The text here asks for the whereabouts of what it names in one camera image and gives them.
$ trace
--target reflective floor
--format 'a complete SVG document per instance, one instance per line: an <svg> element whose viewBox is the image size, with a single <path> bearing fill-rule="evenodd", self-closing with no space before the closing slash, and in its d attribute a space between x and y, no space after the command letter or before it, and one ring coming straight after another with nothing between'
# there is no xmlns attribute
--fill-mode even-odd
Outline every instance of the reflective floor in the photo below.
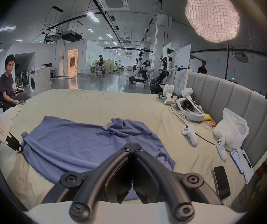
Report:
<svg viewBox="0 0 267 224"><path fill-rule="evenodd" d="M130 92L130 93L150 93L149 86L144 88L136 88L135 84L130 84L128 77L130 71L124 71L121 74L104 75L103 78L93 78L84 76L60 77L52 80L52 89L83 89L95 91L111 91L111 92ZM25 87L25 92L31 94L30 88Z"/></svg>

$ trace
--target human hand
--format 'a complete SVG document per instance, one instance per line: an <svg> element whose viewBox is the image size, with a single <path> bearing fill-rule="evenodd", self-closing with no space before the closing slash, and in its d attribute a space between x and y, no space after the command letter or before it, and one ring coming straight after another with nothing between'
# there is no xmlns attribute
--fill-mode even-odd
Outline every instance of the human hand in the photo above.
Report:
<svg viewBox="0 0 267 224"><path fill-rule="evenodd" d="M16 105L19 105L19 101L17 99L14 99L13 103L16 104Z"/></svg>

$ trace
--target black phone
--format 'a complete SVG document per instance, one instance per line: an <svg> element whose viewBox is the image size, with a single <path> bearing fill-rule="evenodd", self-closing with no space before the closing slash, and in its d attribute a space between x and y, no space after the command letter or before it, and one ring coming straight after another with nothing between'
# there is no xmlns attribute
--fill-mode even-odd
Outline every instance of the black phone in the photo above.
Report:
<svg viewBox="0 0 267 224"><path fill-rule="evenodd" d="M230 196L230 187L228 178L223 166L213 168L212 177L214 179L215 190L221 200Z"/></svg>

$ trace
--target dark t-shirt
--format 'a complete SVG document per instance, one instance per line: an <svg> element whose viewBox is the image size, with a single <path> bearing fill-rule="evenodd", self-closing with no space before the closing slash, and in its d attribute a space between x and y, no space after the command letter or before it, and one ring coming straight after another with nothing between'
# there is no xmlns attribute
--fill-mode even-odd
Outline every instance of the dark t-shirt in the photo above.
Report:
<svg viewBox="0 0 267 224"><path fill-rule="evenodd" d="M12 90L12 85L13 85L13 78L12 74L9 75L9 77L6 76L6 74L2 74L0 77L0 98L1 102L3 102L3 92L6 92L6 95L8 95L11 99L15 99L13 90Z"/></svg>
<svg viewBox="0 0 267 224"><path fill-rule="evenodd" d="M204 67L200 66L200 67L198 68L198 73L207 74L207 70L206 70Z"/></svg>

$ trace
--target beige bed sheet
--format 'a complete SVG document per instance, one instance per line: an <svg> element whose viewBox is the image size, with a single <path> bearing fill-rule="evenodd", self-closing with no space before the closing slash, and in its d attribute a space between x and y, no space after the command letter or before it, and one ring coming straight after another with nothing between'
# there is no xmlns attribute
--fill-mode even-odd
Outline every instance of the beige bed sheet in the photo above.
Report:
<svg viewBox="0 0 267 224"><path fill-rule="evenodd" d="M27 104L19 106L22 111L12 120L14 126L11 133L20 142L21 133L30 133L42 122L45 115L103 125L105 128L112 123L112 118L141 121L160 138L176 162L174 171L184 174L199 173L215 190L211 170L224 166L231 191L231 195L223 201L226 206L231 205L245 185L244 177L233 160L228 157L223 162L213 144L197 136L198 145L191 145L189 138L181 134L184 124L175 116L170 106L164 105L164 99L158 99L157 95L56 89L34 96ZM180 115L175 106L173 110ZM216 144L217 140L210 126L206 123L192 125L196 133ZM7 145L0 147L0 168L12 191L28 209L41 203L53 186L21 154L16 154ZM134 200L125 203L141 202Z"/></svg>

